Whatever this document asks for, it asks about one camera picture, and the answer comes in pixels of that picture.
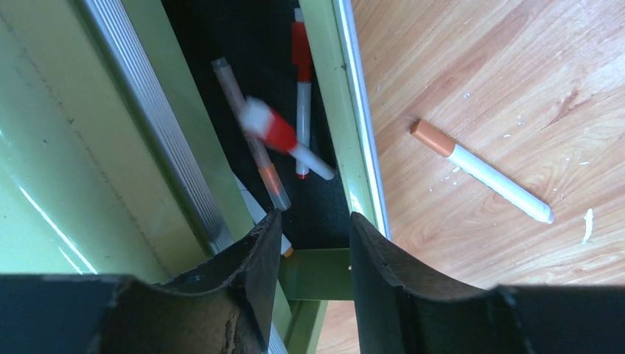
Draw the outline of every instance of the aluminum strip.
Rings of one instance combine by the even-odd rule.
[[[343,42],[341,44],[346,62],[349,90],[352,93],[356,125],[360,137],[360,148],[363,151],[365,168],[369,177],[376,222],[378,225],[383,225],[384,230],[380,230],[380,233],[392,240],[391,228],[388,224],[386,212],[382,176],[380,174],[380,163],[378,162],[377,149],[375,147],[375,135],[371,123],[363,64],[360,61],[360,48],[358,46],[352,2],[350,0],[334,0],[334,8],[337,27],[340,32],[339,35]]]
[[[82,0],[82,3],[130,98],[155,137],[157,148],[166,157],[184,197],[199,217],[211,250],[215,254],[224,250],[233,243],[230,231],[121,1]]]

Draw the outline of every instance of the wooden floor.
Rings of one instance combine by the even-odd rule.
[[[394,242],[482,288],[625,284],[625,2],[354,2]],[[548,202],[534,221],[408,134],[425,119]],[[582,244],[588,210],[590,239]],[[319,353],[358,353],[352,302]]]

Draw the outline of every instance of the clear marker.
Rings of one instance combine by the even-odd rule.
[[[308,46],[306,27],[301,9],[295,9],[295,22],[291,25],[291,60],[297,65],[297,140],[305,147],[310,146],[310,90],[313,58]],[[298,178],[305,179],[308,166],[297,160],[295,170]]]
[[[241,126],[252,136],[281,153],[289,153],[323,179],[334,178],[335,171],[308,147],[297,141],[295,131],[277,112],[263,101],[248,97],[241,114]]]
[[[230,104],[230,109],[237,118],[239,126],[241,126],[240,115],[245,107],[245,98],[239,89],[237,79],[234,78],[232,68],[224,57],[213,60],[212,65],[214,73],[217,75],[217,80],[221,85],[221,89]],[[273,205],[281,211],[289,209],[291,206],[291,200],[282,186],[282,181],[276,172],[276,168],[269,159],[267,149],[265,149],[265,146],[259,142],[258,139],[249,136],[245,133],[245,131],[243,131],[243,136],[248,143],[250,152],[256,162],[258,172],[260,173],[262,181],[265,184],[265,188],[271,197]]]
[[[432,125],[420,120],[412,127],[411,135],[432,150],[443,155],[443,157],[448,158],[486,186],[492,188],[527,215],[543,223],[553,223],[555,221],[554,212],[551,211],[547,204],[462,146],[456,144],[451,138],[436,130]]]

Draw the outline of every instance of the red marker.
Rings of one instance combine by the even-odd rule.
[[[291,25],[291,60],[297,65],[297,140],[308,147],[310,145],[310,89],[313,58],[310,55],[308,37],[304,27],[301,9],[295,9],[295,22]],[[308,166],[297,160],[295,171],[300,179],[306,178]]]
[[[298,142],[289,123],[263,101],[248,97],[241,114],[241,126],[274,150],[289,153],[322,178],[328,181],[334,178],[335,171],[308,150],[308,147]]]

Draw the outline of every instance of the green metal bar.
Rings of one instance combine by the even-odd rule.
[[[328,301],[297,301],[293,304],[293,320],[284,341],[290,354],[314,354]]]
[[[278,279],[289,300],[353,300],[349,249],[303,249],[280,263]]]

